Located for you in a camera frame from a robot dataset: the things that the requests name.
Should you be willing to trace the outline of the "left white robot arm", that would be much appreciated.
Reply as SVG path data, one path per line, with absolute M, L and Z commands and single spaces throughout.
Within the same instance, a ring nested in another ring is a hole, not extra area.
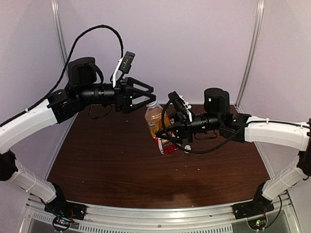
M 95 58 L 84 57 L 68 64 L 69 82 L 64 89 L 49 94 L 39 105 L 25 111 L 0 128 L 0 179 L 13 182 L 30 192 L 60 216 L 70 211 L 70 205 L 56 185 L 47 182 L 25 168 L 11 151 L 11 147 L 28 136 L 55 124 L 60 124 L 88 106 L 113 105 L 117 112 L 131 113 L 154 102 L 153 87 L 131 77 L 116 78 L 120 71 L 129 73 L 134 59 L 132 53 L 119 59 L 111 83 L 97 83 L 97 77 L 104 78 L 95 64 Z

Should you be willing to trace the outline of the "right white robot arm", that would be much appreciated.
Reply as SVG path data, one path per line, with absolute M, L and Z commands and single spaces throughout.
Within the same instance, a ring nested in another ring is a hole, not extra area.
M 168 94 L 169 101 L 165 105 L 174 106 L 172 115 L 174 123 L 156 132 L 157 137 L 168 139 L 176 147 L 184 140 L 193 141 L 198 133 L 217 130 L 225 138 L 221 144 L 207 150 L 194 151 L 194 154 L 205 154 L 215 151 L 229 141 L 261 142 L 287 146 L 298 150 L 298 158 L 280 173 L 264 182 L 249 203 L 253 214 L 260 214 L 279 194 L 294 186 L 300 180 L 311 175 L 311 123 L 292 123 L 259 118 L 250 114 L 232 114 L 230 112 L 229 93 L 220 88 L 208 88 L 204 91 L 205 112 L 195 115 L 190 105 L 176 92 Z

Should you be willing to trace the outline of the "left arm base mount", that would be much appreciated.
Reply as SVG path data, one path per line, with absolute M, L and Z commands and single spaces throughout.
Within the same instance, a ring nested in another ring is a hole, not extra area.
M 84 220 L 86 215 L 86 205 L 67 201 L 64 210 L 59 210 L 54 204 L 44 204 L 44 211 L 54 215 L 52 220 L 52 227 L 57 232 L 64 232 L 73 227 L 78 227 L 77 220 Z

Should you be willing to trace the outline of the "white flip bottle cap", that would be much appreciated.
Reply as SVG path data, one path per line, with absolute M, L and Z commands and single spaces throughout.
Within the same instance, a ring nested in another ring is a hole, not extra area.
M 191 151 L 191 146 L 190 145 L 185 145 L 184 146 L 184 153 L 189 154 Z

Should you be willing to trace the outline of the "amber tea bottle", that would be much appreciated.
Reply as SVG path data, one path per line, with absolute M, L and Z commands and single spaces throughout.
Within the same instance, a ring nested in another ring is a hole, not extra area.
M 158 147 L 159 151 L 163 155 L 171 154 L 178 150 L 178 148 L 168 139 L 160 138 L 157 133 L 163 130 L 161 115 L 163 108 L 157 101 L 151 102 L 146 105 L 147 110 L 145 112 L 145 120 L 147 122 L 149 131 L 153 140 Z

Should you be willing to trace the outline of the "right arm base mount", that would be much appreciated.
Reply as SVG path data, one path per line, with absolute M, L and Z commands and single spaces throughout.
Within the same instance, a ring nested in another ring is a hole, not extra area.
M 263 230 L 268 223 L 267 213 L 274 210 L 270 200 L 260 196 L 251 201 L 233 205 L 235 219 L 247 219 L 247 224 L 252 230 Z

